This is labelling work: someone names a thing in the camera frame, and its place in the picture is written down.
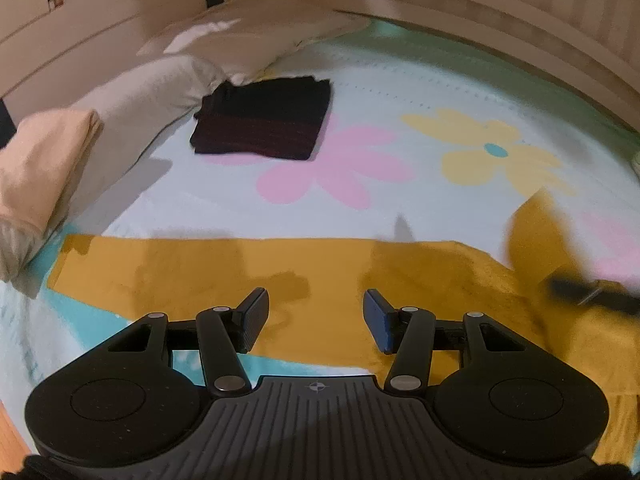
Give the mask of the folded beige cloth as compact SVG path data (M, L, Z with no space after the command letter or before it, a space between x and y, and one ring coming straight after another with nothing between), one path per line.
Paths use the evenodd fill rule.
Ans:
M1 218L42 235L103 122L95 110L55 108L23 119L1 150Z

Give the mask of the folded dark maroon garment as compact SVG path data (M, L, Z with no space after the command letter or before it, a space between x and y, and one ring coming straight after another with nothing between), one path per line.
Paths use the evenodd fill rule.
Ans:
M204 96L190 137L200 155L254 154L310 159L332 86L313 76L284 77L236 86L229 81Z

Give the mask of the mustard yellow knit sweater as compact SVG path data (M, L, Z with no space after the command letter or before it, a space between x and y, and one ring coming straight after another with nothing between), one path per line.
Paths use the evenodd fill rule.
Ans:
M66 238L48 278L55 292L133 320L160 310L174 320L267 289L269 320L256 344L267 358L356 366L383 377L362 297L453 320L477 310L540 344L604 392L610 421L594 457L628 464L639 441L639 325L600 306L555 299L547 278L583 280L587 267L547 194L514 212L506 263L459 242L349 238L136 240Z

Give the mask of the grey white pillow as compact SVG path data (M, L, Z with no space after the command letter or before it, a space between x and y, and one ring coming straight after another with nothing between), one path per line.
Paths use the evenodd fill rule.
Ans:
M162 56L119 74L66 107L95 110L103 128L82 155L42 235L1 218L2 281L16 278L60 224L95 202L134 166L163 128L200 104L224 78L218 67L195 56Z

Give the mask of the white pillow near headboard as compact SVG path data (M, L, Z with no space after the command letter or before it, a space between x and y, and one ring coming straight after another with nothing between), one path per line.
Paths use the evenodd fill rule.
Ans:
M216 65L234 84L245 84L308 44L368 25L363 16L302 0L231 0L168 25L138 53L190 54Z

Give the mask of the wooden headboard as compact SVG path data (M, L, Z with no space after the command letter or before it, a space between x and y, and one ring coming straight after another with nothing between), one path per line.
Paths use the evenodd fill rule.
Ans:
M559 79L639 123L639 0L306 0L437 30ZM67 91L73 100L117 70L149 36L205 0L1 0L1 94L14 118L54 103L37 90L90 50L111 59Z

